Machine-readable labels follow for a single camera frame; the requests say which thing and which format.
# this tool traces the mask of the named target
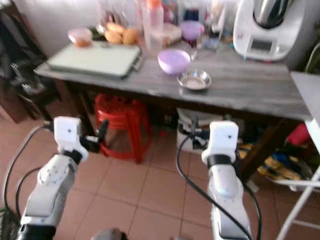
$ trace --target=tile floor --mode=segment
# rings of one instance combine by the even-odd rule
[[[59,108],[56,115],[65,115]],[[11,156],[25,134],[41,120],[26,119],[16,125],[0,119],[0,177],[3,178]],[[99,230],[117,227],[130,240],[168,240],[184,235],[194,240],[212,240],[209,220],[211,206],[178,175],[175,156],[175,132],[156,128],[152,144],[142,164],[136,165],[91,153],[79,166],[55,240],[89,240]],[[16,165],[9,184],[8,197],[13,203],[17,181],[32,168],[43,165],[56,152],[53,136],[41,132]],[[184,152],[182,168],[201,188],[208,183],[206,167],[196,154]],[[257,199],[263,217],[263,240],[274,240],[299,194],[277,186],[255,174],[260,187]],[[36,175],[23,185],[20,208],[23,209]],[[299,218],[320,224],[320,195],[314,194]],[[257,217],[251,199],[244,195],[244,205],[256,234]],[[319,239],[319,230],[294,225],[287,240]]]

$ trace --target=white cutting board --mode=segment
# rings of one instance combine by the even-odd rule
[[[47,63],[54,70],[123,78],[129,74],[140,53],[141,49],[138,46],[94,41],[88,47],[70,44],[51,57]]]

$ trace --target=bottle cap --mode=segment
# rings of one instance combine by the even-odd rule
[[[156,9],[157,7],[161,6],[161,0],[146,0],[146,5],[150,9]]]

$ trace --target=white chair leg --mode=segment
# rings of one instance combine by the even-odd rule
[[[313,177],[311,178],[311,181],[318,181],[320,178],[320,166],[318,169],[315,171]],[[305,205],[306,201],[310,197],[311,193],[313,192],[314,187],[313,186],[307,186],[303,193],[301,194],[299,200],[296,202],[295,206],[291,210],[290,214],[286,218],[281,231],[276,238],[276,240],[283,240],[289,231],[291,225],[293,224],[293,221],[296,219],[297,215],[299,214],[300,210],[303,208]]]

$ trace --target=purple container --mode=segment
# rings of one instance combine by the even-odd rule
[[[201,37],[205,27],[198,21],[183,21],[180,26],[182,37],[188,41],[194,41]]]
[[[167,49],[158,54],[160,68],[170,75],[184,72],[190,61],[190,55],[179,49]]]

